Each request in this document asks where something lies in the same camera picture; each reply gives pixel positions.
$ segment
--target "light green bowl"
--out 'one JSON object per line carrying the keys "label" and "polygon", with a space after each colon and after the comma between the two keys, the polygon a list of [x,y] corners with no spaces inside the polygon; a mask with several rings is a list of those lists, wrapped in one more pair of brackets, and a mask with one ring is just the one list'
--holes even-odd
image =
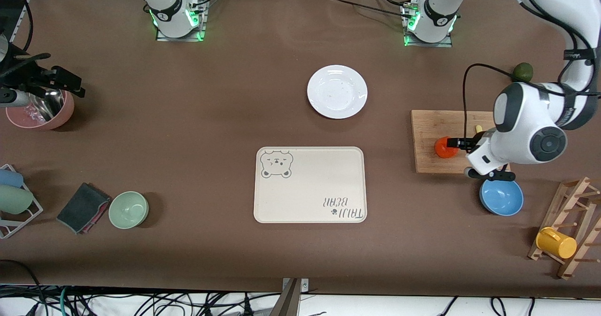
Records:
{"label": "light green bowl", "polygon": [[121,229],[133,228],[148,216],[148,202],[138,192],[124,192],[119,194],[109,207],[109,220]]}

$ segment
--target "brown tablecloth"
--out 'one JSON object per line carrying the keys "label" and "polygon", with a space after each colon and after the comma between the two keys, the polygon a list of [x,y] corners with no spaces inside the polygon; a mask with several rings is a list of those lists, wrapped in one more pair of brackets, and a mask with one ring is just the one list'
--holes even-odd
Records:
{"label": "brown tablecloth", "polygon": [[[439,49],[405,47],[399,17],[335,0],[219,0],[204,42],[156,42],[143,5],[32,0],[30,53],[52,53],[41,65],[78,74],[88,95],[55,131],[0,120],[0,160],[45,208],[0,242],[0,257],[30,265],[43,284],[277,291],[282,277],[308,277],[321,293],[600,295],[598,265],[580,264],[565,281],[554,279],[554,261],[526,254],[557,181],[601,176],[601,116],[568,133],[559,160],[513,166],[525,203],[512,217],[483,209],[478,181],[415,173],[409,112],[460,110],[469,64],[530,62],[534,81],[560,72],[561,36],[515,0],[465,0],[453,48]],[[326,119],[307,101],[309,77],[328,64],[367,82],[367,104],[350,119]],[[492,110],[508,83],[473,70],[468,108]],[[256,222],[263,146],[360,147],[367,220]],[[148,219],[123,231],[105,215],[73,235],[54,218],[82,182],[113,197],[143,193]],[[0,282],[29,279],[2,265]]]}

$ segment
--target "white wire rack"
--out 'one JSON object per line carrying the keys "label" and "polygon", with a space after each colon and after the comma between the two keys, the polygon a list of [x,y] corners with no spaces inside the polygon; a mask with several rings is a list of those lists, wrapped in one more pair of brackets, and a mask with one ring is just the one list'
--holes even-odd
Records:
{"label": "white wire rack", "polygon": [[[13,166],[9,164],[5,164],[0,169],[8,169],[11,172],[16,172],[15,168],[13,168]],[[25,183],[23,183],[23,187],[21,187],[21,189],[30,190]],[[5,220],[0,216],[0,239],[8,239],[14,233],[19,231],[26,224],[28,224],[30,221],[32,221],[34,218],[40,215],[43,211],[44,210],[42,209],[41,205],[39,205],[38,200],[34,196],[33,202],[30,204],[27,210],[23,212],[23,214],[30,214],[30,216],[25,221]]]}

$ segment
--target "yellow cup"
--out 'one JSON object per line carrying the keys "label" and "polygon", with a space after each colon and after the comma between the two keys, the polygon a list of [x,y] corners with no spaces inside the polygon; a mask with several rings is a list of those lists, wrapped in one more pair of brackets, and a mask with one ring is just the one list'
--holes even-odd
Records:
{"label": "yellow cup", "polygon": [[536,246],[560,258],[570,258],[576,252],[576,241],[551,227],[545,227],[536,235]]}

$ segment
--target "white plate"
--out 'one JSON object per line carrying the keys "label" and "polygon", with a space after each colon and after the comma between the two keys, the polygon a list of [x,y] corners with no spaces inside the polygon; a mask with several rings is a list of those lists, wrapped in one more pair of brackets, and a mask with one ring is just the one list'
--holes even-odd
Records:
{"label": "white plate", "polygon": [[254,216],[262,224],[356,224],[367,216],[357,147],[263,147],[256,167]]}
{"label": "white plate", "polygon": [[346,119],[365,106],[367,85],[356,70],[333,64],[313,74],[307,85],[307,97],[321,115]]}

